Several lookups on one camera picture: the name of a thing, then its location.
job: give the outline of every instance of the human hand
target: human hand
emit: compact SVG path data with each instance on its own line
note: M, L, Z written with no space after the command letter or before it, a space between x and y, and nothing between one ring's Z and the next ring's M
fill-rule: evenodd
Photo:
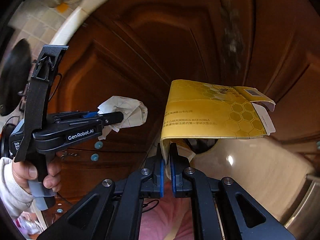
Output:
M54 192L58 192L61 189L60 171L61 159L56 156L53 161L48 164L48 175L44 178L43 185L46 188L52 188ZM36 167L28 161L18 163L12 161L12 174L17 184L31 194L28 180L33 180L38 177Z

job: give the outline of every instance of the yellow cardboard box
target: yellow cardboard box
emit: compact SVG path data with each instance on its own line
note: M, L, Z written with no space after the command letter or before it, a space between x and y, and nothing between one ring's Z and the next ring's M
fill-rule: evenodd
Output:
M275 107L255 88L174 80L160 139L166 163L170 142L182 138L250 139L275 132L267 110L257 103L272 112Z

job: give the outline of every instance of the barcode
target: barcode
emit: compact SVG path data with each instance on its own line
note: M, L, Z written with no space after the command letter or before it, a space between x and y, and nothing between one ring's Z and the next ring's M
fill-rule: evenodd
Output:
M261 97L261 95L258 93L258 91L252 90L252 89L245 89L250 95L254 97Z

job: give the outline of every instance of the fingernail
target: fingernail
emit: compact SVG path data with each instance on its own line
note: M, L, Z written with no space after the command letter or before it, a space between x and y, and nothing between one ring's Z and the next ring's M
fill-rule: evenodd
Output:
M35 166L31 166L29 168L29 175L31 178L36 179L36 177L38 176L38 172Z
M52 187L52 182L51 181L46 181L44 186L46 188L51 188Z

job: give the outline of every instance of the crumpled paper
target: crumpled paper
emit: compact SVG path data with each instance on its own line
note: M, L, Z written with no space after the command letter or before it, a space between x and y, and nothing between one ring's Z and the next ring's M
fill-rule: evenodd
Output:
M148 115L148 109L139 100L119 96L112 96L98 106L98 109L98 114L119 111L122 112L124 116L121 123L105 126L102 130L102 135L98 137L99 140L105 139L111 130L119 132L121 128L140 126L144 124Z

